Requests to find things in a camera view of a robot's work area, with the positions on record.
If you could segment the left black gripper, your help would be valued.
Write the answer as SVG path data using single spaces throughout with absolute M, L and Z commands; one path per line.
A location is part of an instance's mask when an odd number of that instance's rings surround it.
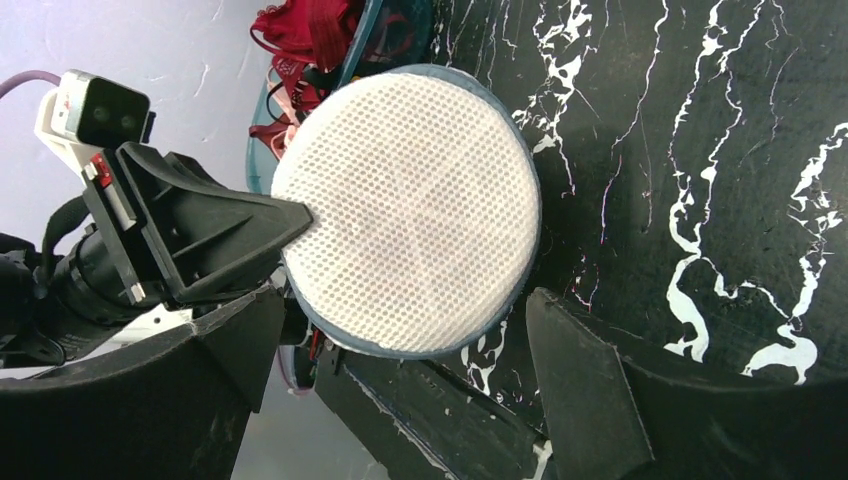
M 40 247 L 1 237 L 4 368 L 80 360 L 151 310 L 245 295 L 313 222 L 302 203 L 230 190 L 147 145 L 99 152 L 81 174 Z

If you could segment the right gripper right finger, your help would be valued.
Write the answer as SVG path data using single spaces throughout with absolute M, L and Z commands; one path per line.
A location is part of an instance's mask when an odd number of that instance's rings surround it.
M 847 383 L 687 360 L 538 288 L 526 328 L 563 479 L 843 479 Z

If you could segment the teal plastic bin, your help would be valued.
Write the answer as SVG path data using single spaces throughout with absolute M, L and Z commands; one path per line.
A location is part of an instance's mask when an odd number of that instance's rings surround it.
M 418 63 L 428 48 L 433 29 L 432 2 L 363 2 L 365 8 L 347 57 L 334 73 L 335 83 L 323 100 L 337 89 L 362 77 Z M 265 108 L 266 94 L 265 80 L 252 126 L 268 125 L 272 122 L 272 117 Z M 261 141 L 249 135 L 245 161 L 248 189 L 254 193 L 269 193 L 279 160 Z

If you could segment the white mesh laundry basket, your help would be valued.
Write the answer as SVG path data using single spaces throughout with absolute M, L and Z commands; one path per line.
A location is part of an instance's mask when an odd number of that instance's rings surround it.
M 384 358 L 459 350 L 503 319 L 538 249 L 532 155 L 473 76 L 415 64 L 308 116 L 270 193 L 308 207 L 283 249 L 295 297 L 334 343 Z

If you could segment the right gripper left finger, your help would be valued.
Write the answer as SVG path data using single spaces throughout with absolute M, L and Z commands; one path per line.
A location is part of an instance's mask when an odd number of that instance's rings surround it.
M 129 346 L 1 383 L 5 479 L 227 479 L 285 317 L 273 287 Z

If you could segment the dark red bra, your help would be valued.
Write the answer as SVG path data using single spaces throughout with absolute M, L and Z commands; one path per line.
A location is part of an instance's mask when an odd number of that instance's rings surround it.
M 284 1 L 260 10 L 250 36 L 271 54 L 266 75 L 268 125 L 249 135 L 281 159 L 306 115 L 330 93 L 347 57 L 363 1 Z

